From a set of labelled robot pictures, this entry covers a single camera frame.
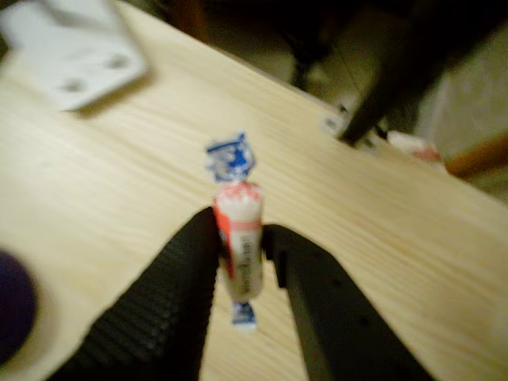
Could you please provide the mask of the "black holed gripper right finger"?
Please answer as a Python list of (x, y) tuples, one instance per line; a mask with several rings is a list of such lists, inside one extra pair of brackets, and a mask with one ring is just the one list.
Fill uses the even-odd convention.
[(311, 380), (431, 380), (337, 259), (281, 225), (263, 249), (287, 291)]

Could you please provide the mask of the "black ribbed gripper left finger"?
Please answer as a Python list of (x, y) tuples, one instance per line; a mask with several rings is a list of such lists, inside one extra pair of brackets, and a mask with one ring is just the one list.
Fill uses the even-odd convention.
[(197, 380), (220, 251), (207, 207), (162, 247), (49, 378)]

